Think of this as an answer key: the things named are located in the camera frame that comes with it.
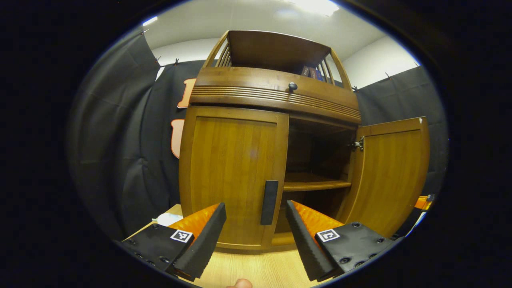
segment wooden cabinet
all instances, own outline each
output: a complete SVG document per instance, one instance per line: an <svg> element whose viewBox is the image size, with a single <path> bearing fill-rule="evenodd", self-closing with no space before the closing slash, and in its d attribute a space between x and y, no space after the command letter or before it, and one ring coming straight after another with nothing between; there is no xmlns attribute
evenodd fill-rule
<svg viewBox="0 0 512 288"><path fill-rule="evenodd" d="M308 49L287 54L290 43ZM326 54L344 88L328 77ZM319 67L325 81L300 75L302 65ZM298 88L290 91L289 82ZM218 246L233 249L293 244L286 200L392 236L426 178L427 121L360 123L357 98L332 49L279 33L226 32L201 69L186 112L179 164L183 216L224 202L227 220ZM264 201L269 180L278 182L271 202Z"/></svg>
<svg viewBox="0 0 512 288"><path fill-rule="evenodd" d="M183 215L218 202L227 220L218 246L270 246L276 218L260 225L265 181L282 191L288 142L288 115L225 107L189 107L179 171ZM281 194L274 203L278 214Z"/></svg>

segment ceiling light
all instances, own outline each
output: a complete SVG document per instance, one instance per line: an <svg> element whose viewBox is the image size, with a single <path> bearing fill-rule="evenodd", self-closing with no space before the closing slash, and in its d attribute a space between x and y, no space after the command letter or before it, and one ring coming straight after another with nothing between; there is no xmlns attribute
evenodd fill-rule
<svg viewBox="0 0 512 288"><path fill-rule="evenodd" d="M285 0L292 2L304 10L317 12L326 16L331 16L339 7L329 0Z"/></svg>
<svg viewBox="0 0 512 288"><path fill-rule="evenodd" d="M153 17L153 18L149 19L148 21L146 21L146 22L142 23L142 25L143 25L143 26L149 25L149 24L151 24L151 23L155 22L156 20L158 20L158 17L156 17L156 16L155 16L155 17Z"/></svg>

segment orange sign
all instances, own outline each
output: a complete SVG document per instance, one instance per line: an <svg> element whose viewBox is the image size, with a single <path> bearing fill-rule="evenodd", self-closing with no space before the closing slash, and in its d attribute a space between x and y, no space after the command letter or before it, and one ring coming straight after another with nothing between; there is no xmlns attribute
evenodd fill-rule
<svg viewBox="0 0 512 288"><path fill-rule="evenodd" d="M173 133L170 137L170 150L178 159L180 158L181 134L183 132L183 124L185 124L185 119L174 119L170 122L170 126L173 128Z"/></svg>
<svg viewBox="0 0 512 288"><path fill-rule="evenodd" d="M183 97L181 101L178 102L178 108L187 108L188 102L190 101L190 95L192 94L192 88L194 88L194 84L196 84L196 79L187 79L183 82L185 84L185 91L183 91Z"/></svg>

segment drawer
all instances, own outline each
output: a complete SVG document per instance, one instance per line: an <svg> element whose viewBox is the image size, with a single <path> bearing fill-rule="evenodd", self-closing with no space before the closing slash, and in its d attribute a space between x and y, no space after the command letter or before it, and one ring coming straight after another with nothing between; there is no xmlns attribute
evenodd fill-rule
<svg viewBox="0 0 512 288"><path fill-rule="evenodd" d="M289 92L290 82L297 84L293 93ZM357 97L352 91L313 78L260 68L202 68L190 103L270 107L361 123Z"/></svg>

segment screw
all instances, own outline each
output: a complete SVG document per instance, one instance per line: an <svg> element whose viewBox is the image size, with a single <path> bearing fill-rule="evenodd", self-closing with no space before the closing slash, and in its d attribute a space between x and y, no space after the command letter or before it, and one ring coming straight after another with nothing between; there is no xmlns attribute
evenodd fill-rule
<svg viewBox="0 0 512 288"><path fill-rule="evenodd" d="M160 261L162 261L164 263L170 263L170 260L168 258L163 257L163 256L160 256Z"/></svg>

